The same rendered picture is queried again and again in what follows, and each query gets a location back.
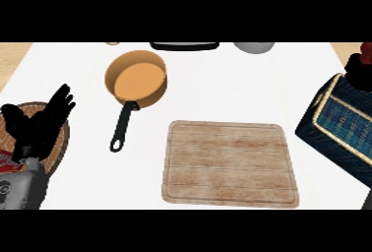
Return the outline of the wooden cutting board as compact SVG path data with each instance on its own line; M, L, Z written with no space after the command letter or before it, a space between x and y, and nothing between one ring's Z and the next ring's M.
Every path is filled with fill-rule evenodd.
M174 121L161 194L178 204L295 208L299 194L282 128Z

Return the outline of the red bell pepper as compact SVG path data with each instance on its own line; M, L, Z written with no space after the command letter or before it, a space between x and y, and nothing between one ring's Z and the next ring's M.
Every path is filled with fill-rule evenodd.
M372 42L361 43L358 60L364 65L372 65Z

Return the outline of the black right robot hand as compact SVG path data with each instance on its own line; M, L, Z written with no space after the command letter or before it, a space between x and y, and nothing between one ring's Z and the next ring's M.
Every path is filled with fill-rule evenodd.
M345 63L345 79L350 85L366 92L372 92L372 63L360 60L360 53L353 53Z

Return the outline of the red and white packet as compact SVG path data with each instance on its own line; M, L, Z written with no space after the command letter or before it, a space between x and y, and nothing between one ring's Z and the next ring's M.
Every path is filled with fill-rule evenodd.
M20 171L23 166L12 160L13 154L0 150L0 172Z

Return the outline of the round brown wicker basket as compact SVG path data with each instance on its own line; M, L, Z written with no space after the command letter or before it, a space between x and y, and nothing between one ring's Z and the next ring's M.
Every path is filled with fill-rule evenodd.
M23 113L32 117L34 114L45 108L45 103L40 101L25 102L17 105ZM66 150L69 139L69 126L68 123L63 123L63 126L59 129L59 135L54 141L53 149L47 158L44 159L44 168L45 175L51 176L57 165L63 158L63 153ZM4 150L10 153L14 151L14 138L6 132L6 122L3 118L3 114L0 113L0 150Z

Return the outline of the blue wicker basket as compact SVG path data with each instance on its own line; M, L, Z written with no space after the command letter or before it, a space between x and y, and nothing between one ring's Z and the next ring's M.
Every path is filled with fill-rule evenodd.
M295 135L372 188L372 92L335 74L319 89Z

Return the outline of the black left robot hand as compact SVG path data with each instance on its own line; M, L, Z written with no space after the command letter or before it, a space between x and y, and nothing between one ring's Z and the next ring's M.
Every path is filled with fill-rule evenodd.
M54 92L45 108L28 117L14 104L1 106L6 131L14 138L13 162L37 158L44 160L53 149L60 127L75 106L69 86L63 84Z

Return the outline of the grey bowl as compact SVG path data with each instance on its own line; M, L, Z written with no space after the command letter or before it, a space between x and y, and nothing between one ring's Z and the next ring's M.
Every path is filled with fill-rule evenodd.
M261 54L261 53L265 53L271 49L274 43L273 42L236 42L233 45L245 53Z

